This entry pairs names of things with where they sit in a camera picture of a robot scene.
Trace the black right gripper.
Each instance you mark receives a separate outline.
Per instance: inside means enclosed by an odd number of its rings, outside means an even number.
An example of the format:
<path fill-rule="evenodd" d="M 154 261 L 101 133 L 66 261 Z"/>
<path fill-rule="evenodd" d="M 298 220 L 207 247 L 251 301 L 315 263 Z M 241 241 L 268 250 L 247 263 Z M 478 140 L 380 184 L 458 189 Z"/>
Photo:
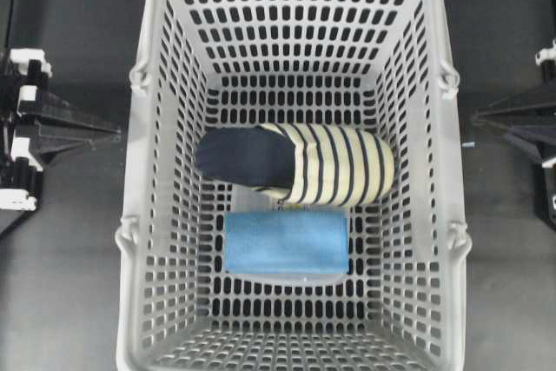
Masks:
<path fill-rule="evenodd" d="M 541 165 L 546 200 L 546 223 L 555 229 L 555 40 L 535 56 L 542 84 L 512 94 L 478 109 L 472 116 L 479 126 L 495 117 L 546 119 L 546 125 L 512 126 L 502 137 Z"/>

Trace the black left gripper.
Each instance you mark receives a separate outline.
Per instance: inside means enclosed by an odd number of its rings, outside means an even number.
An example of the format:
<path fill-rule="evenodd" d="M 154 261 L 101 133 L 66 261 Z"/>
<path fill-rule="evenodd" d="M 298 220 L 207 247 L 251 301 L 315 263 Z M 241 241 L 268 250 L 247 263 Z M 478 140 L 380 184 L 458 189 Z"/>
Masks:
<path fill-rule="evenodd" d="M 44 172 L 42 158 L 97 150 L 120 142 L 122 130 L 46 89 L 52 76 L 43 50 L 1 55 L 1 209 L 34 211 Z M 36 123 L 34 117 L 51 125 Z"/>

